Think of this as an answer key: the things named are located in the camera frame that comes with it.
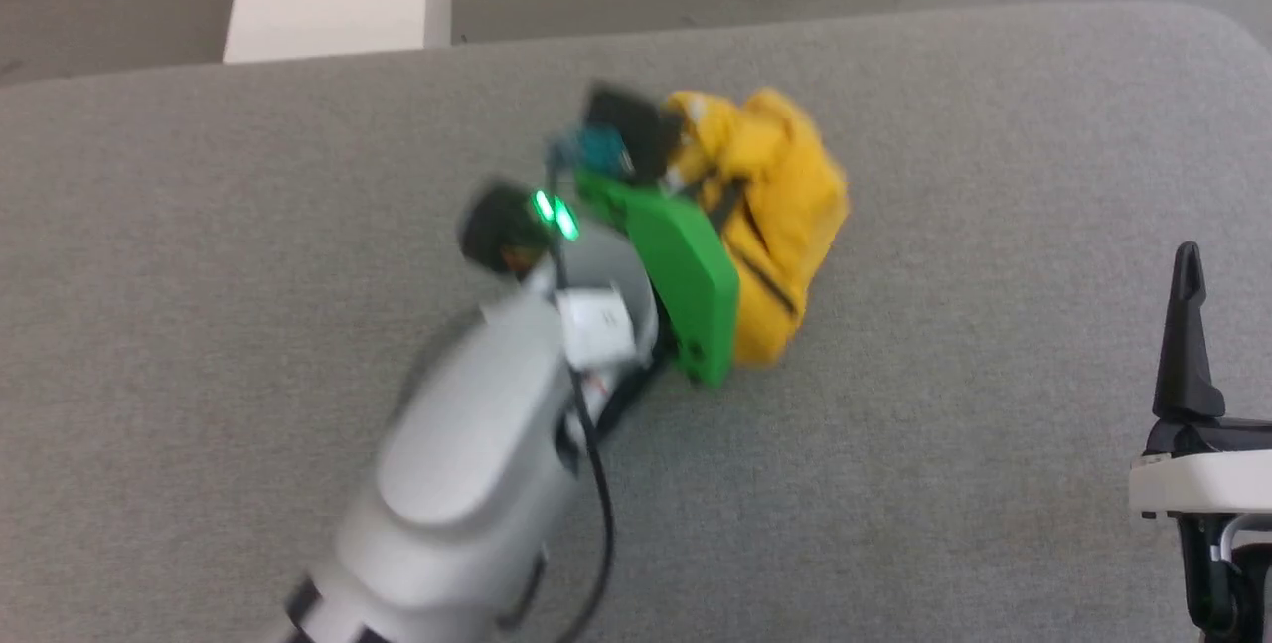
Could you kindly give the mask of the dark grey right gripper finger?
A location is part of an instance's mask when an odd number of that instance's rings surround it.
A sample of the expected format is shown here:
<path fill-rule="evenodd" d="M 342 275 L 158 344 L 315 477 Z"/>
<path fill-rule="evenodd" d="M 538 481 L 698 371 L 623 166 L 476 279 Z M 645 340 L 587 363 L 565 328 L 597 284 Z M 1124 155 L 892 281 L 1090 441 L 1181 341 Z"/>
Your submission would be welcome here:
<path fill-rule="evenodd" d="M 1174 254 L 1152 414 L 1163 421 L 1221 419 L 1222 390 L 1211 380 L 1202 308 L 1207 290 L 1199 245 L 1183 241 Z"/>

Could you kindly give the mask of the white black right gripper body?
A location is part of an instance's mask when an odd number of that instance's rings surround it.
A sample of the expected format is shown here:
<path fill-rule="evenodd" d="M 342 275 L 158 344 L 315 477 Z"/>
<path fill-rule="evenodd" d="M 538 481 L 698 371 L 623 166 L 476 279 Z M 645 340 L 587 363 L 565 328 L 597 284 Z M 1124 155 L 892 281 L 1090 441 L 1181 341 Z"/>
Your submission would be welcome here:
<path fill-rule="evenodd" d="M 1155 422 L 1130 468 L 1128 493 L 1136 515 L 1177 525 L 1199 640 L 1269 640 L 1269 422 Z"/>

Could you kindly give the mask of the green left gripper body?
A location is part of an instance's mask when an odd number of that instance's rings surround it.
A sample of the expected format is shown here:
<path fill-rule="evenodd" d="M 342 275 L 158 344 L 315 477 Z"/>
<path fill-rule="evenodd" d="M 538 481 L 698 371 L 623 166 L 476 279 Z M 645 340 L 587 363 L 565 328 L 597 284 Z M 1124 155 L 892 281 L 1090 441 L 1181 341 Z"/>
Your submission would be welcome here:
<path fill-rule="evenodd" d="M 740 285 L 709 213 L 686 194 L 590 169 L 575 172 L 575 191 L 636 250 L 669 323 L 681 371 L 703 386 L 721 385 L 734 363 Z"/>

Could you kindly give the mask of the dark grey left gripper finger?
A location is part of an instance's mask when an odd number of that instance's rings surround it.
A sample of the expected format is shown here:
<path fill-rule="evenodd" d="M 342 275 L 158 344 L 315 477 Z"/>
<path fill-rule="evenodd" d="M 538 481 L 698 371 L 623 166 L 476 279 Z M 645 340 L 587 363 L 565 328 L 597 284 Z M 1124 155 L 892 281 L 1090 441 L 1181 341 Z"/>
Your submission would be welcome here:
<path fill-rule="evenodd" d="M 717 200 L 712 207 L 705 207 L 706 217 L 709 217 L 709 222 L 712 222 L 715 231 L 725 230 L 728 219 L 731 219 L 736 207 L 744 203 L 745 187 L 748 187 L 748 180 L 719 182 Z"/>

